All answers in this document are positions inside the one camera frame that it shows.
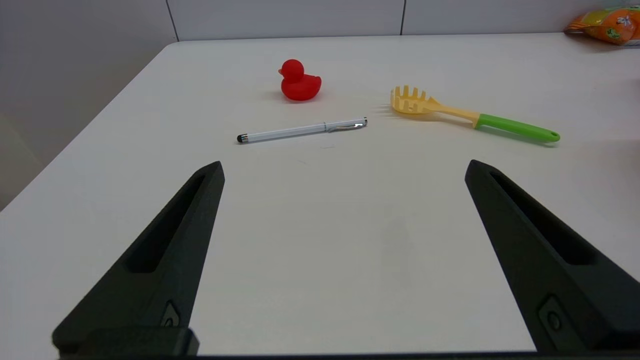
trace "silver pen clip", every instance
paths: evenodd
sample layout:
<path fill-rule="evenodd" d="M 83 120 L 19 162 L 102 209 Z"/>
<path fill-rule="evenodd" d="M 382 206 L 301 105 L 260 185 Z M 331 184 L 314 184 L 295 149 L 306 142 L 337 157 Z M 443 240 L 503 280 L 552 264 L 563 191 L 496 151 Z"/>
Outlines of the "silver pen clip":
<path fill-rule="evenodd" d="M 338 127 L 333 127 L 329 129 L 327 133 L 332 133 L 334 131 L 342 131 L 342 130 L 360 129 L 361 127 L 364 127 L 364 124 L 353 124 L 352 126 L 338 126 Z"/>

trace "orange package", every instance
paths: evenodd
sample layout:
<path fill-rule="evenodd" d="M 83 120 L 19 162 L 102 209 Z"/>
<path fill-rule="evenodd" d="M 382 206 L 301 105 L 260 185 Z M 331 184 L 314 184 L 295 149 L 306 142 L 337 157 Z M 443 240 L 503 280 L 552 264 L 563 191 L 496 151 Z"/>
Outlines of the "orange package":
<path fill-rule="evenodd" d="M 616 45 L 640 45 L 640 8 L 588 12 L 577 17 L 564 32 L 585 33 Z"/>

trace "white table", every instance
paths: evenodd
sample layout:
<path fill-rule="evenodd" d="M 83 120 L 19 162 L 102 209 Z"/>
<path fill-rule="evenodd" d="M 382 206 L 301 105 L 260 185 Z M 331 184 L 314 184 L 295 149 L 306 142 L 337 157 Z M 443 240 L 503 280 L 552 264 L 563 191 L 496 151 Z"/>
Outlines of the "white table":
<path fill-rule="evenodd" d="M 290 103 L 298 58 L 321 93 Z M 532 350 L 464 183 L 487 162 L 640 278 L 640 51 L 561 34 L 184 42 L 163 50 L 0 214 L 0 349 L 55 326 L 193 171 L 227 183 L 191 320 L 201 354 Z M 557 147 L 394 115 L 445 104 Z M 358 131 L 236 136 L 367 115 Z"/>

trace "rubber duck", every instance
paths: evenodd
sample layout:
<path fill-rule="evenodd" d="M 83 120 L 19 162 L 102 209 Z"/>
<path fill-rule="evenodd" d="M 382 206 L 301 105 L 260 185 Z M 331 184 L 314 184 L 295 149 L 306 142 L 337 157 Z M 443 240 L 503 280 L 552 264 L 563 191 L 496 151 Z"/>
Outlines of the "rubber duck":
<path fill-rule="evenodd" d="M 320 91 L 322 79 L 319 76 L 305 75 L 305 68 L 298 60 L 285 61 L 278 72 L 284 77 L 280 85 L 282 93 L 291 100 L 309 100 Z"/>

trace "white pen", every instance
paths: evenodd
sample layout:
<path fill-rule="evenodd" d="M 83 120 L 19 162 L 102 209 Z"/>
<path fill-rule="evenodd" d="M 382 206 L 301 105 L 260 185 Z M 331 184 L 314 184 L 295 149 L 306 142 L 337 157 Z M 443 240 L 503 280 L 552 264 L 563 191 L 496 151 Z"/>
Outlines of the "white pen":
<path fill-rule="evenodd" d="M 360 129 L 361 127 L 365 127 L 366 125 L 367 117 L 362 117 L 355 120 L 323 122 L 322 124 L 294 127 L 292 129 L 266 131 L 264 133 L 242 134 L 238 135 L 237 140 L 241 143 L 258 142 L 264 140 L 286 138 L 289 136 L 299 136 L 324 132 L 331 133 L 332 131 L 336 130 Z"/>

